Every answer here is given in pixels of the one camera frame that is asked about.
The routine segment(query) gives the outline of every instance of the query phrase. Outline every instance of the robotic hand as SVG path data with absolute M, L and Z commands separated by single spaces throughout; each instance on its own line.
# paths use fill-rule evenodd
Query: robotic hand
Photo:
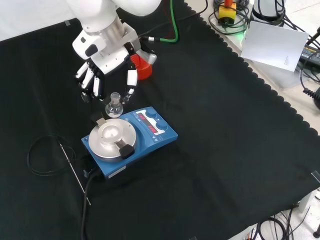
M 67 0 L 74 15 L 80 20 L 83 30 L 74 40 L 75 52 L 86 62 L 75 75 L 82 91 L 82 99 L 105 98 L 105 75 L 115 71 L 123 62 L 127 64 L 127 90 L 123 103 L 135 92 L 138 73 L 130 56 L 138 54 L 149 64 L 157 56 L 140 42 L 136 31 L 121 23 L 116 8 L 118 5 L 136 16 L 151 14 L 161 0 Z

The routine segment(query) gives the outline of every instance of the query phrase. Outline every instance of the yellow device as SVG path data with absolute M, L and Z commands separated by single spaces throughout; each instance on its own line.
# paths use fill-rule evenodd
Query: yellow device
M 232 3 L 232 5 L 230 6 L 233 9 L 236 9 L 237 4 L 236 3 Z M 220 6 L 219 7 L 219 21 L 223 22 L 223 23 L 228 23 L 228 24 L 234 24 L 235 20 L 236 20 L 236 11 L 230 9 L 230 8 L 225 8 L 224 6 Z

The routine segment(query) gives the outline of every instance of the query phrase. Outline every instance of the black cloth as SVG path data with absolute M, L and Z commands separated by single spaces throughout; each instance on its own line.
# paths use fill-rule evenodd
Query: black cloth
M 140 34 L 168 20 L 164 7 L 145 18 L 118 13 Z M 178 18 L 193 13 L 182 0 L 174 9 Z M 317 132 L 202 19 L 178 27 L 177 44 L 150 45 L 153 75 L 125 108 L 153 106 L 178 140 L 92 185 L 91 240 L 227 240 L 319 185 L 311 176 L 320 170 Z M 32 175 L 26 155 L 50 133 L 85 154 L 89 116 L 104 106 L 83 103 L 73 81 L 83 63 L 72 49 L 80 31 L 72 20 L 0 43 L 2 240 L 79 239 L 83 195 L 73 174 Z M 152 35 L 169 32 L 167 25 Z M 109 92 L 124 90 L 125 74 L 108 77 Z M 31 155 L 35 168 L 64 165 L 59 148 L 41 146 Z M 80 176 L 83 161 L 75 163 Z

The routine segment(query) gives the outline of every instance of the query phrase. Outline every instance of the green cable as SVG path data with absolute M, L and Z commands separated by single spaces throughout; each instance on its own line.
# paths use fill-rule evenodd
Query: green cable
M 174 3 L 173 2 L 174 2 L 174 0 L 170 0 L 171 19 L 172 19 L 172 25 L 174 28 L 175 38 L 174 39 L 160 38 L 161 42 L 176 43 L 179 39 L 178 28 L 177 28 L 175 14 L 174 14 Z

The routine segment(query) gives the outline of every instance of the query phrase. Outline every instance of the white paper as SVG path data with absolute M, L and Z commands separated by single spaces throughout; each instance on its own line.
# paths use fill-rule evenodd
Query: white paper
M 294 72 L 306 44 L 306 32 L 250 22 L 241 57 Z

